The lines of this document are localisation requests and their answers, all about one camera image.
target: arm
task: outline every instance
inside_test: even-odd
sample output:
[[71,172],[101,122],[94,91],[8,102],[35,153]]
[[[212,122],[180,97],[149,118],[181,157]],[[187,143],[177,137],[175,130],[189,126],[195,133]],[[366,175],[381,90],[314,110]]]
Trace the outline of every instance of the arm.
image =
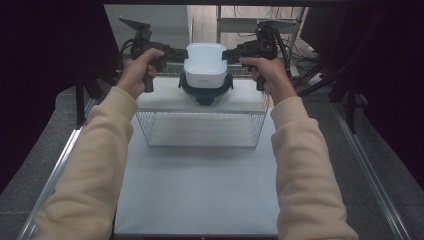
[[240,59],[257,66],[265,90],[276,104],[271,112],[277,160],[279,239],[358,239],[346,222],[346,208],[334,177],[328,148],[316,120],[308,117],[302,99],[278,60]]
[[126,64],[117,87],[93,107],[55,192],[35,216],[37,239],[108,239],[147,63],[163,53],[149,50]]

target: white platform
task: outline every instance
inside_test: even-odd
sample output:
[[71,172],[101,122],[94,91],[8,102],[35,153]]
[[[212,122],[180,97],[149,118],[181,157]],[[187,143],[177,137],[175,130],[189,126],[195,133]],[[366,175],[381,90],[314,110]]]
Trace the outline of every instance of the white platform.
[[117,234],[277,234],[269,115],[256,149],[149,148],[132,123]]

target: black curtain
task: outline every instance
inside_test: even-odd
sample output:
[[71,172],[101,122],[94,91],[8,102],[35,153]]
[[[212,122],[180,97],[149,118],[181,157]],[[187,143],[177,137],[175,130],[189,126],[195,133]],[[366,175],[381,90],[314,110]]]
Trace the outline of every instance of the black curtain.
[[424,187],[424,15],[419,6],[392,7],[357,72],[369,104],[365,114]]
[[92,69],[113,75],[118,48],[102,4],[8,1],[0,6],[2,191],[55,109]]

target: black controller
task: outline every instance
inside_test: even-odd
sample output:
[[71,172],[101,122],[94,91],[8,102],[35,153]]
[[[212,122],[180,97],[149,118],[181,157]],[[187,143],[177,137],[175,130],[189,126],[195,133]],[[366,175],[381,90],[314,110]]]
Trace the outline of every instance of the black controller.
[[[257,40],[238,44],[237,48],[222,52],[222,60],[227,60],[228,64],[239,62],[240,57],[263,57],[268,60],[272,60],[274,58],[277,58],[278,44],[283,54],[287,74],[290,77],[290,64],[288,63],[285,45],[281,40],[281,36],[278,32],[278,29],[274,29],[271,26],[265,26],[263,28],[256,29],[255,33]],[[247,67],[248,71],[250,72],[252,70],[252,67],[255,66]],[[265,78],[259,76],[258,79],[256,79],[256,90],[264,91],[264,84]]]
[[[163,68],[167,66],[168,62],[184,62],[184,59],[188,58],[188,52],[186,49],[171,48],[169,45],[163,43],[150,42],[150,36],[152,35],[152,31],[150,31],[150,24],[140,23],[123,18],[120,18],[119,20],[136,31],[134,39],[126,42],[132,42],[131,59],[137,59],[140,55],[151,48],[161,50],[164,52],[164,55],[162,57],[153,59],[149,62],[149,65],[155,66],[156,72],[162,72]],[[126,44],[124,44],[124,46],[121,48],[121,56],[123,50],[127,48],[125,45]],[[144,92],[149,93],[154,91],[153,77],[147,74],[147,69],[146,73],[144,74],[143,82],[145,86]]]

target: sweater sleeve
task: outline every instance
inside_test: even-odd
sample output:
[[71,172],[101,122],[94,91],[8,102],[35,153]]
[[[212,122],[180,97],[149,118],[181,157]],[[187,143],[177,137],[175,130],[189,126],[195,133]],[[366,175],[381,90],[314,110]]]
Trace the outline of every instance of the sweater sleeve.
[[55,192],[35,216],[36,239],[109,238],[136,110],[117,87],[93,107]]
[[299,97],[271,112],[277,160],[279,239],[358,239],[346,222],[346,208],[318,122]]

